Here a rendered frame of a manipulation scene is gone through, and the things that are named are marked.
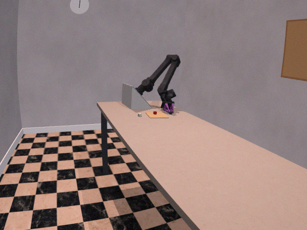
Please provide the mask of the tan mat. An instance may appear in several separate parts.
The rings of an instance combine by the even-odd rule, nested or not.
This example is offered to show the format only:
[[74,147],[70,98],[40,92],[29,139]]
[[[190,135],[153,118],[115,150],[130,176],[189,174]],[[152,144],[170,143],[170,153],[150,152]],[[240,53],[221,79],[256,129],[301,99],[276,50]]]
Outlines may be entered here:
[[164,113],[157,113],[154,115],[153,113],[146,113],[150,118],[169,118]]

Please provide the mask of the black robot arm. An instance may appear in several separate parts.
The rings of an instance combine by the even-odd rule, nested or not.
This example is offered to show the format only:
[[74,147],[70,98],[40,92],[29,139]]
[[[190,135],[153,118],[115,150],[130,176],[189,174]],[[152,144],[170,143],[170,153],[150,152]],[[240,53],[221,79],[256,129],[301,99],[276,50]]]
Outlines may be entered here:
[[[171,64],[171,65],[170,65]],[[164,70],[170,65],[162,83],[158,87],[157,91],[162,101],[172,102],[172,98],[176,97],[173,89],[167,91],[168,85],[174,75],[177,67],[180,65],[180,59],[178,55],[167,55],[164,62],[157,68],[157,70],[147,79],[144,79],[138,88],[135,88],[140,95],[143,95],[144,91],[150,92],[153,90],[155,81],[164,72]]]

